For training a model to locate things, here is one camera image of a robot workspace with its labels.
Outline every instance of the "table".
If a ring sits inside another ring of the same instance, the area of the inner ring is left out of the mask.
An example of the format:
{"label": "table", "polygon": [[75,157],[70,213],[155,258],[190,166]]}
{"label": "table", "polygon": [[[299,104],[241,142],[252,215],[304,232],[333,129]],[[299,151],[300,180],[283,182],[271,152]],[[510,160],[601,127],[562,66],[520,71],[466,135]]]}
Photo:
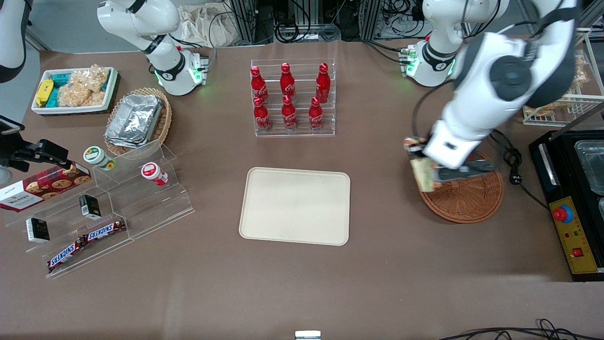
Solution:
{"label": "table", "polygon": [[[327,53],[338,67],[336,136],[257,139],[250,59]],[[122,76],[118,98],[158,86],[142,53],[40,56],[42,71],[115,67]],[[429,130],[451,91],[447,85],[426,101],[420,131]],[[175,168],[196,213],[57,280],[46,280],[40,258],[24,253],[22,234],[1,229],[0,334],[291,339],[295,330],[318,329],[324,339],[435,339],[483,327],[534,327],[536,318],[549,318],[576,333],[604,335],[603,286],[569,282],[548,212],[520,188],[506,181],[499,211],[472,225],[447,222],[420,199],[402,141],[426,92],[360,43],[220,49],[208,85],[169,97],[174,115],[166,144],[179,157]],[[106,119],[27,112],[23,136],[50,139],[80,162],[86,147],[103,145]],[[527,145],[546,130],[503,127],[524,154],[521,174],[538,197]],[[500,160],[489,143],[480,150]],[[240,237],[246,174],[255,166],[347,173],[348,243]],[[507,166],[497,166],[506,178]]]}

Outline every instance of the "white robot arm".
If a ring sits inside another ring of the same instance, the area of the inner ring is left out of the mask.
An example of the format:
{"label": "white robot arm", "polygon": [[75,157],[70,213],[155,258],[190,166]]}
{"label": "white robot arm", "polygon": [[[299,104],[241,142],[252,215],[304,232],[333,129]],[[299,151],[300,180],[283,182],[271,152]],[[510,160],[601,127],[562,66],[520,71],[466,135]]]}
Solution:
{"label": "white robot arm", "polygon": [[457,169],[493,129],[524,104],[560,98],[574,77],[577,0],[533,0],[541,20],[536,39],[477,36],[457,56],[453,99],[432,127],[424,155]]}
{"label": "white robot arm", "polygon": [[32,0],[0,0],[0,83],[15,78],[25,65],[25,28]]}
{"label": "white robot arm", "polygon": [[409,45],[413,56],[405,75],[427,87],[442,84],[465,38],[462,23],[478,24],[501,17],[509,0],[424,0],[424,17],[432,24],[429,40]]}
{"label": "white robot arm", "polygon": [[199,54],[178,50],[170,33],[180,24],[178,10],[169,0],[111,0],[97,9],[103,28],[130,42],[147,55],[165,90],[175,96],[204,83]]}

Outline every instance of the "white jar with green lid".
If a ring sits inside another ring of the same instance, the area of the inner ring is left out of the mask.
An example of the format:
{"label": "white jar with green lid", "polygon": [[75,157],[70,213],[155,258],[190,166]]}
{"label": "white jar with green lid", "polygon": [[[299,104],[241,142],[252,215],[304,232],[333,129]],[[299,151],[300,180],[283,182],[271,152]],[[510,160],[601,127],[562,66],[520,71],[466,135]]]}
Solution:
{"label": "white jar with green lid", "polygon": [[109,157],[103,149],[98,146],[91,146],[84,151],[84,160],[101,170],[111,171],[115,167],[115,159]]}

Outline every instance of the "red switch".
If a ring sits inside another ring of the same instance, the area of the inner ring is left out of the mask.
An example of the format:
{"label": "red switch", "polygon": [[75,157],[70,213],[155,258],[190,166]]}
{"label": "red switch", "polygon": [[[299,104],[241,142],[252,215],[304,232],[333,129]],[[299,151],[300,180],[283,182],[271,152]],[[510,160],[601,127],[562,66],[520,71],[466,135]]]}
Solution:
{"label": "red switch", "polygon": [[566,211],[566,209],[558,207],[554,209],[554,218],[556,219],[556,221],[562,222],[568,218],[568,212]]}
{"label": "red switch", "polygon": [[581,248],[573,248],[573,255],[574,257],[581,257],[583,256],[583,250]]}

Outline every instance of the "yellow snack package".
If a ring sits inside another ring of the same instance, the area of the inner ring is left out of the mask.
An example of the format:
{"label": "yellow snack package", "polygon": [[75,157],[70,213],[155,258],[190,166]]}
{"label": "yellow snack package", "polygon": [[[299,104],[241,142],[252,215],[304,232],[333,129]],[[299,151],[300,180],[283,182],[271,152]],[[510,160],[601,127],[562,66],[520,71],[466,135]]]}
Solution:
{"label": "yellow snack package", "polygon": [[36,104],[39,107],[44,107],[48,98],[50,98],[50,94],[53,92],[54,82],[52,79],[43,80],[38,88],[36,93]]}

